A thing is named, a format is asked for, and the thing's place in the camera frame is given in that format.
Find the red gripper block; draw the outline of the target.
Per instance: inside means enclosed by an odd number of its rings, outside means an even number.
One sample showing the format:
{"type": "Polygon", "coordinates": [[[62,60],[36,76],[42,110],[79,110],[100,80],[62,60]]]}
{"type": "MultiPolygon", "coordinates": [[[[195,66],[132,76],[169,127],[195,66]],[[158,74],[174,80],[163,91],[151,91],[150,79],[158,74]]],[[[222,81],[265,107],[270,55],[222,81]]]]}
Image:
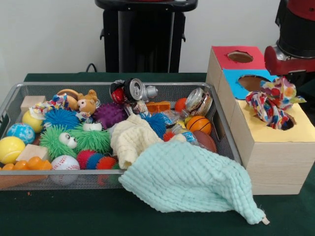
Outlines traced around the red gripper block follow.
{"type": "Polygon", "coordinates": [[[296,58],[286,55],[276,45],[268,46],[264,52],[265,68],[271,75],[288,75],[294,73],[294,84],[304,84],[306,73],[315,71],[314,58],[296,58]]]}

